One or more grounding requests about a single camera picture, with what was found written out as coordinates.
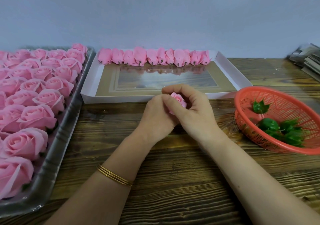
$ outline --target person's left arm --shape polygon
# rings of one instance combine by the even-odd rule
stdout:
[[[133,182],[153,145],[165,138],[177,124],[165,108],[161,95],[150,100],[137,129],[123,140],[102,166]],[[45,224],[118,224],[129,192],[129,186],[96,171]]]

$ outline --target person's right arm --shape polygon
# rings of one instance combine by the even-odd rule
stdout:
[[[169,94],[190,102],[182,107]],[[319,214],[283,187],[218,127],[207,96],[185,84],[164,87],[162,99],[185,131],[210,155],[253,224],[319,225]]]

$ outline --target person's left hand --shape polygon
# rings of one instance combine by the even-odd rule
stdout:
[[[169,114],[169,110],[162,101],[162,95],[154,96],[147,104],[141,121],[135,130],[146,137],[150,145],[155,145],[165,138],[178,124],[178,119]]]

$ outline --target cardboard box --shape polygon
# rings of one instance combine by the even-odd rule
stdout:
[[[252,84],[219,51],[209,51],[211,62],[204,65],[150,65],[143,67],[114,63],[102,65],[98,55],[83,84],[85,104],[146,102],[161,94],[164,86],[186,83],[206,93],[209,99],[230,99]]]

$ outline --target person's right hand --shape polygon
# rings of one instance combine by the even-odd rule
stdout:
[[[169,95],[173,92],[187,98],[191,104],[190,109],[182,107],[176,99]],[[186,84],[166,86],[162,89],[162,93],[166,94],[162,95],[165,105],[176,115],[183,129],[198,143],[205,147],[209,143],[226,137],[217,125],[206,94]]]

